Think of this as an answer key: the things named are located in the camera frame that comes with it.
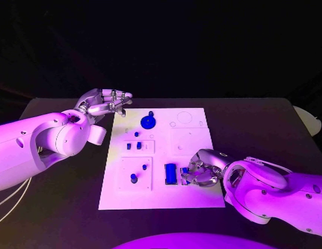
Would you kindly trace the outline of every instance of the table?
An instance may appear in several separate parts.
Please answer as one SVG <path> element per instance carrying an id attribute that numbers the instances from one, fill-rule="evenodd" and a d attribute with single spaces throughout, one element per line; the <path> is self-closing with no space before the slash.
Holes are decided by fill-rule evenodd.
<path id="1" fill-rule="evenodd" d="M 22 118 L 71 109 L 77 101 L 33 99 Z M 322 155 L 287 99 L 134 99 L 130 106 L 170 107 L 205 108 L 216 150 L 322 175 Z M 79 154 L 33 177 L 19 206 L 0 223 L 0 248 L 113 248 L 173 232 L 226 234 L 278 248 L 322 248 L 322 237 L 275 218 L 266 225 L 251 222 L 228 203 L 213 209 L 100 211 L 113 116 L 98 123 L 108 130 L 104 144 L 88 143 Z M 2 191 L 0 198 L 10 192 Z M 0 217 L 16 200 L 9 202 Z"/>

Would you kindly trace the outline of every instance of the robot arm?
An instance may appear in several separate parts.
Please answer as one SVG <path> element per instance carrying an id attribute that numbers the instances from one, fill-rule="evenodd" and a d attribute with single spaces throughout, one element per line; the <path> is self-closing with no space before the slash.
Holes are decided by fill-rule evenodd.
<path id="1" fill-rule="evenodd" d="M 78 154 L 87 142 L 102 144 L 107 131 L 95 123 L 108 113 L 126 116 L 131 98 L 131 93 L 94 89 L 74 109 L 0 126 L 0 190 Z"/>
<path id="2" fill-rule="evenodd" d="M 281 168 L 285 175 L 269 166 Z M 202 149 L 182 177 L 202 187 L 220 179 L 226 202 L 251 221 L 266 224 L 277 217 L 301 231 L 322 236 L 322 176 L 294 173 L 252 157 L 236 161 Z"/>

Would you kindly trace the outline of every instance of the black background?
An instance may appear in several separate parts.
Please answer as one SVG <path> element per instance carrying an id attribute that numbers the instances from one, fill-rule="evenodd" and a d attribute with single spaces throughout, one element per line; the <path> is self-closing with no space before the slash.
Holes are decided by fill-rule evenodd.
<path id="1" fill-rule="evenodd" d="M 322 4 L 0 1 L 0 123 L 94 87 L 285 97 L 322 121 Z"/>

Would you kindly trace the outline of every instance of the blue cylinder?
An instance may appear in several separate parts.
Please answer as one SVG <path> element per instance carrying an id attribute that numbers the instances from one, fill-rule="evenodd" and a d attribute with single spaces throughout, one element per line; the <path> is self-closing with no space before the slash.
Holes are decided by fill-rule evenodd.
<path id="1" fill-rule="evenodd" d="M 137 183 L 137 180 L 138 180 L 137 175 L 133 174 L 133 175 L 131 175 L 131 182 L 133 182 L 133 183 Z"/>

